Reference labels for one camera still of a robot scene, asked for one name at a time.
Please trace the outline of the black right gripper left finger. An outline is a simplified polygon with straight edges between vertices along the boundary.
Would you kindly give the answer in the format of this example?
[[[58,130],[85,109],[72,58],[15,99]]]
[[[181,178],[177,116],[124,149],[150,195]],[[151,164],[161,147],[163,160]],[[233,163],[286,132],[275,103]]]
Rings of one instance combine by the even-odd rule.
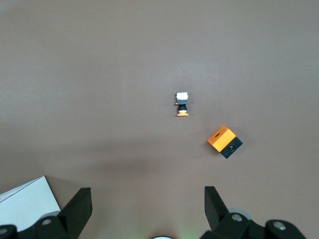
[[[90,188],[81,188],[56,215],[39,220],[36,239],[77,239],[92,215]]]

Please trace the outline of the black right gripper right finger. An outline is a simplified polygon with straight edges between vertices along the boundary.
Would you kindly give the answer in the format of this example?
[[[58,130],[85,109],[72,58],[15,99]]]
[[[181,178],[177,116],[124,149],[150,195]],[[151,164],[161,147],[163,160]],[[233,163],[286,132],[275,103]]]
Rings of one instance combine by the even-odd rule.
[[[231,213],[214,186],[204,189],[205,215],[210,226],[202,239],[246,239],[249,220],[243,214]]]

